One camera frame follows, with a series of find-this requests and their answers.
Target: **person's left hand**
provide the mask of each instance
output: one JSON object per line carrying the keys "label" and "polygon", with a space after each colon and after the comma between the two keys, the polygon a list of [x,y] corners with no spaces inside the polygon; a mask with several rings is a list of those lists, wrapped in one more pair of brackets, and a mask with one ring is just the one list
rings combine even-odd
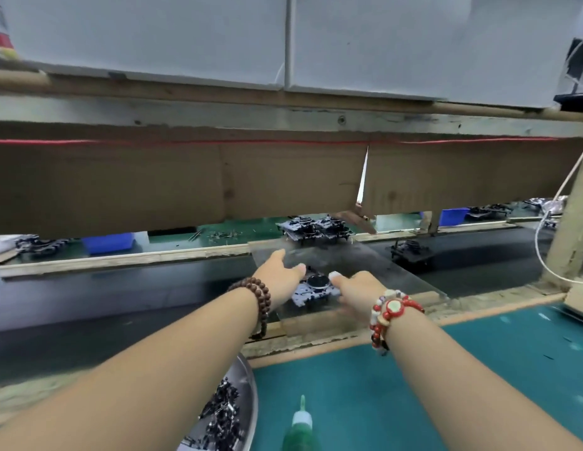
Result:
{"label": "person's left hand", "polygon": [[269,289],[271,310],[286,302],[300,284],[300,280],[306,275],[306,266],[302,263],[291,269],[286,269],[283,266],[285,255],[284,248],[273,251],[271,257],[253,275]]}

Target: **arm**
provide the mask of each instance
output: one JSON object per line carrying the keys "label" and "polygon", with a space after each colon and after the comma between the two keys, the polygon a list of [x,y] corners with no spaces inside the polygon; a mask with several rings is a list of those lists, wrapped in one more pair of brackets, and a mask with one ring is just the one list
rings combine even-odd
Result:
{"label": "arm", "polygon": [[[284,253],[274,252],[254,275],[269,287],[272,308],[291,296],[305,273],[303,265],[285,269]],[[248,289],[216,298],[19,414],[0,429],[0,450],[176,449],[257,317]]]}
{"label": "arm", "polygon": [[[370,313],[385,287],[368,272],[332,278],[344,302]],[[583,442],[423,313],[408,307],[385,338],[408,384],[453,451],[583,450]]]}

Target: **person's right hand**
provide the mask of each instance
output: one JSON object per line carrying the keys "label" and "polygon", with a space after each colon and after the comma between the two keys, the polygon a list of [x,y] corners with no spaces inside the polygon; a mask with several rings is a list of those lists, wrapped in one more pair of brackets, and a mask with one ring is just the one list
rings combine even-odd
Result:
{"label": "person's right hand", "polygon": [[340,302],[355,311],[357,319],[368,320],[373,305],[387,289],[367,271],[357,272],[351,278],[332,272],[329,279],[341,292]]}

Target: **red wire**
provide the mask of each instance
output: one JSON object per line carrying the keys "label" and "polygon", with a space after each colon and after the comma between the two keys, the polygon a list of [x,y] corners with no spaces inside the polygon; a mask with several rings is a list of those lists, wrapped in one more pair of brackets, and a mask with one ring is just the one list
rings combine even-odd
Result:
{"label": "red wire", "polygon": [[[299,139],[207,139],[191,141],[152,141],[152,144],[175,145],[190,143],[311,143],[311,144],[367,144],[367,143],[492,143],[501,141],[548,142],[558,141],[558,137],[481,137],[477,139],[438,139],[437,141],[304,141]],[[73,144],[119,144],[139,145],[146,141],[125,141],[118,139],[0,139],[0,143],[9,145],[73,145]]]}

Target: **cardboard panel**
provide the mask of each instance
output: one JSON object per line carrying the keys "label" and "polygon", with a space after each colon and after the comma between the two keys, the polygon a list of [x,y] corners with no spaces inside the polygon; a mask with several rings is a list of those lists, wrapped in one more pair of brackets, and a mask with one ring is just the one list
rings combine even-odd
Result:
{"label": "cardboard panel", "polygon": [[0,234],[80,237],[224,219],[217,148],[0,145]]}
{"label": "cardboard panel", "polygon": [[353,209],[366,143],[223,144],[227,218]]}
{"label": "cardboard panel", "polygon": [[583,139],[374,143],[363,210],[381,215],[551,197],[582,150]]}

